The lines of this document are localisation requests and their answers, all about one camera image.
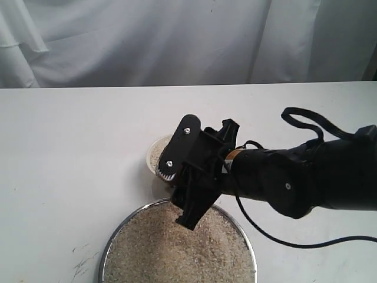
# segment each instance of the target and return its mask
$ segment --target metal bowl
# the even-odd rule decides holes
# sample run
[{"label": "metal bowl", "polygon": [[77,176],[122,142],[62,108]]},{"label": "metal bowl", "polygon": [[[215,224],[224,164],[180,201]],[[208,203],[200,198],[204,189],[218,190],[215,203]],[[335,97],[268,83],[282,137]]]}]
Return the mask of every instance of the metal bowl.
[{"label": "metal bowl", "polygon": [[[160,199],[160,200],[157,200],[155,202],[151,202],[147,205],[144,205],[144,206],[136,209],[126,219],[124,219],[122,221],[122,223],[119,224],[119,226],[115,229],[114,233],[111,235],[110,239],[108,240],[106,247],[104,249],[104,252],[102,254],[101,262],[100,262],[100,270],[99,270],[99,273],[98,273],[98,283],[105,283],[104,275],[105,275],[106,259],[107,259],[108,253],[110,252],[111,245],[113,244],[113,239],[118,235],[120,229],[125,224],[127,224],[132,219],[132,217],[134,217],[140,211],[147,209],[147,208],[150,208],[150,207],[155,206],[155,205],[160,205],[162,203],[166,203],[166,202],[169,202],[169,198]],[[251,245],[246,233],[244,232],[242,227],[238,224],[238,222],[232,216],[230,216],[224,209],[222,209],[221,207],[219,207],[217,205],[213,205],[212,208],[217,210],[221,215],[223,215],[224,218],[227,219],[233,225],[233,227],[239,232],[239,234],[241,234],[241,236],[243,237],[245,244],[246,244],[248,250],[250,251],[250,256],[252,258],[252,263],[253,263],[253,267],[254,267],[254,270],[252,271],[252,273],[254,273],[254,282],[251,282],[251,283],[257,283],[257,281],[258,281],[257,263],[256,263],[256,260],[255,260],[255,254],[254,254],[252,245]]]}]

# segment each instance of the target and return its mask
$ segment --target table surface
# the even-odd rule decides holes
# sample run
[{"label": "table surface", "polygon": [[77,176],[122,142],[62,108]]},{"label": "table surface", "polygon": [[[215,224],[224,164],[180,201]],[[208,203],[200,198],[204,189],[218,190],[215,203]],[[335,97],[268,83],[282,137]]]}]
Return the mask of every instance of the table surface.
[{"label": "table surface", "polygon": [[[215,129],[232,118],[240,144],[254,139],[282,149],[314,137],[280,118],[285,107],[317,111],[353,132],[377,124],[376,105],[374,82],[0,90],[1,281],[97,282],[113,230],[139,206],[167,196],[145,153],[187,113]],[[317,208],[293,220],[268,203],[243,203],[263,229],[287,241],[377,236],[376,212]],[[373,243],[292,249],[255,231],[233,197],[217,204],[248,234],[260,283],[375,282]]]}]

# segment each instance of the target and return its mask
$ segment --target white backdrop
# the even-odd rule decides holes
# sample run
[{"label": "white backdrop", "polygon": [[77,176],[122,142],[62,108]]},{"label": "white backdrop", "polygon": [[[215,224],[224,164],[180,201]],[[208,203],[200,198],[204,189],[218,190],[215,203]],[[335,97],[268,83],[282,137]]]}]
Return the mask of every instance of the white backdrop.
[{"label": "white backdrop", "polygon": [[24,2],[0,1],[1,87],[360,80],[377,44],[375,0]]}]

